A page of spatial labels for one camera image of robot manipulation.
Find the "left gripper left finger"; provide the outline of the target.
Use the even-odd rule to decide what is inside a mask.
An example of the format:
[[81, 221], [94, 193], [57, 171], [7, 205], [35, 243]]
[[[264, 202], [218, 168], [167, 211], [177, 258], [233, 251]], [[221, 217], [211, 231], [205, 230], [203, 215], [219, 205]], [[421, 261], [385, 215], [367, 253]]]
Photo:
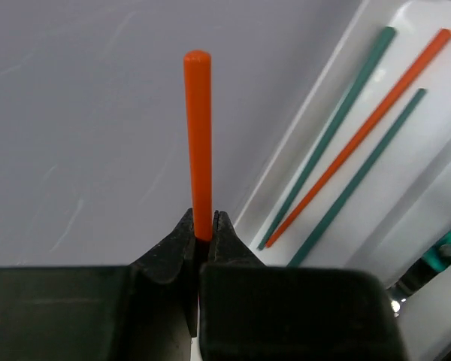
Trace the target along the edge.
[[188, 360], [192, 214], [128, 265], [0, 267], [0, 360]]

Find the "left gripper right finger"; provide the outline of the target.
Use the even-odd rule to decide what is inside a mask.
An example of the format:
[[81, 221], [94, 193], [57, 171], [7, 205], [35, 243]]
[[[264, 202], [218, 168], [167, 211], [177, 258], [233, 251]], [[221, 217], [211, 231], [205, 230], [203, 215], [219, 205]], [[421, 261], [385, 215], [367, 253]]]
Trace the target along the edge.
[[389, 297], [366, 272], [265, 265], [224, 211], [199, 274], [205, 360], [406, 360]]

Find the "short orange chopstick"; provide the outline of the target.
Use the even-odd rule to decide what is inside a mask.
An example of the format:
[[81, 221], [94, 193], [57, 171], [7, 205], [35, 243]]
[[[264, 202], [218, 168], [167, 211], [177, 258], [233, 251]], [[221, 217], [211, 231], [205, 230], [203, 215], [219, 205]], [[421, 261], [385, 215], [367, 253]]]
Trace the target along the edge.
[[391, 107], [400, 99], [409, 86], [421, 75], [430, 62], [442, 51], [451, 41], [451, 29], [442, 28], [429, 41], [427, 46], [415, 58], [409, 68], [402, 74], [383, 100], [378, 104], [347, 145], [337, 155], [331, 165], [324, 171], [318, 181], [311, 187], [307, 194], [292, 210], [291, 214], [279, 225], [270, 236], [265, 239], [265, 243], [259, 247], [271, 247], [279, 237], [292, 225], [301, 212], [314, 200], [319, 191], [328, 183], [332, 176], [353, 154], [357, 147], [364, 141], [373, 128], [381, 121]]

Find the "green handled fork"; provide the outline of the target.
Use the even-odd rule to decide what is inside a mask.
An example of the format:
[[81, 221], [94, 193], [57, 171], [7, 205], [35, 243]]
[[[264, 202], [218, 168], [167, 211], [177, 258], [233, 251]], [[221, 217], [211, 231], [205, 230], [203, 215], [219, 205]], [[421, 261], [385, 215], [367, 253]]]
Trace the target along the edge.
[[387, 291], [395, 317], [401, 306], [451, 266], [451, 230], [436, 241]]

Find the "long orange chopstick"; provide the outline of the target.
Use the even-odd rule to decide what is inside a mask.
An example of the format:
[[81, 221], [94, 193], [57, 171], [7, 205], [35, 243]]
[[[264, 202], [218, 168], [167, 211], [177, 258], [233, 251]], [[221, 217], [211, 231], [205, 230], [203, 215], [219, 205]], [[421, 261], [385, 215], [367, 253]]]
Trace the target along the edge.
[[212, 239], [211, 56], [192, 50], [183, 58], [189, 167], [195, 237]]

